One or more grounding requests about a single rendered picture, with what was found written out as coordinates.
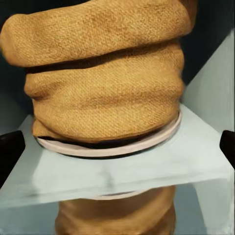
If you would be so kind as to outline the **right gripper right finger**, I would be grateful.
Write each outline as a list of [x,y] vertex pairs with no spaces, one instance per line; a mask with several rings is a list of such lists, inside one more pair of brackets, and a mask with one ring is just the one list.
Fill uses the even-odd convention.
[[219,147],[235,170],[235,132],[223,131]]

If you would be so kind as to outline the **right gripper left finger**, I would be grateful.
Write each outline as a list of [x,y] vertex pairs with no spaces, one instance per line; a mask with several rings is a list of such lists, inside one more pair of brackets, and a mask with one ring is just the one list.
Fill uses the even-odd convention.
[[22,131],[0,136],[0,189],[24,150],[25,140]]

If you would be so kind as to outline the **popcorn bag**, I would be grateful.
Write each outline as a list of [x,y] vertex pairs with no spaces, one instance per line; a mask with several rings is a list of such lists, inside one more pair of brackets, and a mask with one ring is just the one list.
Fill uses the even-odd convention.
[[0,23],[0,51],[24,68],[32,133],[81,143],[140,137],[172,122],[185,91],[179,37],[197,0],[91,0]]

